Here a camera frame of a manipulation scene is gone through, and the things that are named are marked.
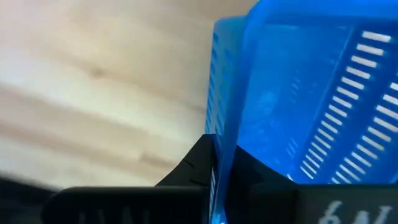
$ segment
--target blue plastic basket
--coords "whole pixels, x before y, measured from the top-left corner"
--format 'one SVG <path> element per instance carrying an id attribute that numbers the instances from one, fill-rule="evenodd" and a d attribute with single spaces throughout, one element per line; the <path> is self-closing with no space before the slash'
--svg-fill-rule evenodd
<path id="1" fill-rule="evenodd" d="M 219 159 L 214 222 L 237 144 L 298 183 L 396 182 L 397 10 L 261 1 L 215 24 L 205 124 Z"/>

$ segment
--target wooden surface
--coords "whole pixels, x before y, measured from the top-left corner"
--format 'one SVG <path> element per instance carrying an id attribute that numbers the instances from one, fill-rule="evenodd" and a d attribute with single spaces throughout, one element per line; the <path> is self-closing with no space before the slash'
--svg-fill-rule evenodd
<path id="1" fill-rule="evenodd" d="M 0 174 L 154 185 L 203 132 L 213 23 L 254 0 L 0 0 Z"/>

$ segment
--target wood grain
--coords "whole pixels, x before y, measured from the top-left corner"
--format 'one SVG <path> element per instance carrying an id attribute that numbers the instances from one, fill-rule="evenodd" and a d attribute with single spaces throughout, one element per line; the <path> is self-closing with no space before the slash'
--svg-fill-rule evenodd
<path id="1" fill-rule="evenodd" d="M 0 174 L 154 185 L 203 132 L 213 23 L 238 0 L 0 0 Z"/>

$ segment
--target light wooden table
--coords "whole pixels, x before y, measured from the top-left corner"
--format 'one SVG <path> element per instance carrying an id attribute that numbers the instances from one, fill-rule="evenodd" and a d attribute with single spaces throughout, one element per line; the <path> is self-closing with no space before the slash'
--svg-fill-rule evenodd
<path id="1" fill-rule="evenodd" d="M 203 133 L 213 23 L 255 0 L 0 0 L 0 175 L 154 185 Z"/>

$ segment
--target plastic basket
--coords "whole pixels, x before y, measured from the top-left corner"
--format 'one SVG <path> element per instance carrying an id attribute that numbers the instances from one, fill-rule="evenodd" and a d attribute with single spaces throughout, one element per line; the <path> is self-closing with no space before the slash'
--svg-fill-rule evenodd
<path id="1" fill-rule="evenodd" d="M 397 180 L 398 4 L 261 1 L 215 24 L 215 213 L 238 144 L 301 184 Z"/>

